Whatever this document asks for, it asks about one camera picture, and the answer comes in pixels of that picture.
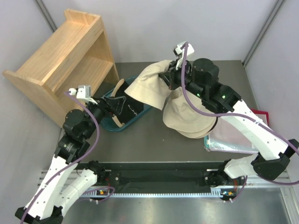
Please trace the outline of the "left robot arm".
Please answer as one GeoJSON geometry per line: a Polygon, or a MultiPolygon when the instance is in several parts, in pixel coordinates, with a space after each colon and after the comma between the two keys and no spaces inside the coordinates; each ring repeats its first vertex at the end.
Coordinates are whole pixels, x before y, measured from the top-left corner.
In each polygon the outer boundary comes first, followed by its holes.
{"type": "Polygon", "coordinates": [[[90,98],[81,110],[67,113],[63,137],[58,142],[51,165],[30,202],[17,209],[20,223],[60,224],[70,207],[93,185],[107,182],[105,168],[97,161],[87,163],[79,176],[66,188],[69,175],[95,146],[88,143],[93,133],[100,138],[99,124],[105,117],[119,115],[126,97],[90,98]]]}

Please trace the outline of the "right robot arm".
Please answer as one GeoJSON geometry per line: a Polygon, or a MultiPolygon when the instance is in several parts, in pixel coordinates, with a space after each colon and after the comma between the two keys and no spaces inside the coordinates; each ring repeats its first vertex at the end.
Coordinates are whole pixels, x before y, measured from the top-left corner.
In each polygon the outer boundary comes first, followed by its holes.
{"type": "Polygon", "coordinates": [[[209,59],[200,58],[193,63],[178,59],[159,77],[171,90],[181,87],[188,105],[196,112],[224,119],[257,148],[257,154],[222,163],[216,175],[222,184],[248,175],[278,184],[276,178],[286,170],[290,157],[299,152],[299,143],[286,140],[258,121],[242,97],[219,82],[218,74],[219,67],[209,59]]]}

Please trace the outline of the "beige smile logo bucket hat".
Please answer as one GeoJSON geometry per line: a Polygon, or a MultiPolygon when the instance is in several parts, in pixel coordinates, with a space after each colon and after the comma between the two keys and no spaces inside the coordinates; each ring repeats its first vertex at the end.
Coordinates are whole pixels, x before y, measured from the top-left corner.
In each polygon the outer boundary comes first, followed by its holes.
{"type": "Polygon", "coordinates": [[[178,96],[180,88],[171,91],[168,85],[159,77],[159,73],[168,70],[171,60],[162,60],[147,66],[129,85],[125,93],[131,98],[163,110],[166,99],[172,93],[178,96]]]}

